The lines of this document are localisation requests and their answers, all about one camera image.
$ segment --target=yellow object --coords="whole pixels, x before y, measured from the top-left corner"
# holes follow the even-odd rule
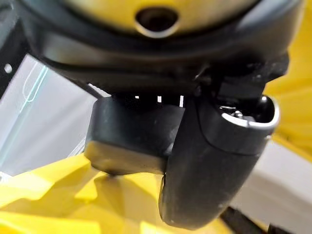
[[[163,223],[158,213],[161,175],[110,177],[75,156],[0,185],[0,233],[227,234],[216,219],[190,232]]]
[[[136,14],[166,7],[179,15],[177,33],[214,26],[237,16],[258,0],[65,0],[86,16],[118,30],[136,31]]]
[[[273,137],[312,162],[312,0],[308,1],[299,34],[290,49],[289,73],[267,85],[281,109]]]

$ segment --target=white wall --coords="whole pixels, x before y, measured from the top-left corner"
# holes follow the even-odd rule
[[[24,60],[0,103],[0,159],[6,157],[0,171],[12,176],[67,157],[86,136],[96,100],[49,71],[34,101],[20,113],[23,85],[35,63],[31,57]],[[26,95],[42,67],[37,65],[26,83]]]

